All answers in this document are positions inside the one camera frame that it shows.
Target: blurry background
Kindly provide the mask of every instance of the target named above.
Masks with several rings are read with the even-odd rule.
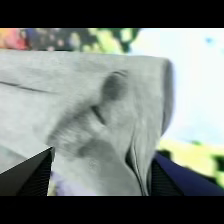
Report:
[[[158,150],[224,188],[223,28],[0,28],[0,47],[170,59],[175,107]]]

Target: gray towel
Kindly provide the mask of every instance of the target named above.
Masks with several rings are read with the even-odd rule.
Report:
[[[0,145],[24,160],[55,146],[53,171],[69,195],[149,195],[171,118],[171,67],[145,56],[0,50]]]

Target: gray fabric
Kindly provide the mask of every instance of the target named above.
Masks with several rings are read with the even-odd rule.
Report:
[[[172,112],[170,68],[155,57],[0,50],[0,145],[21,158],[55,146],[69,195],[148,195]]]

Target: colorful background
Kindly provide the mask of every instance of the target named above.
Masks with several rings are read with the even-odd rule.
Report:
[[[158,150],[224,188],[224,29],[0,28],[0,47],[169,58],[175,107]]]

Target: towel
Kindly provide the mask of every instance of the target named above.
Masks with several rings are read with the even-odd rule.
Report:
[[[172,96],[165,58],[0,50],[0,145],[24,160],[54,146],[67,195],[150,195]]]

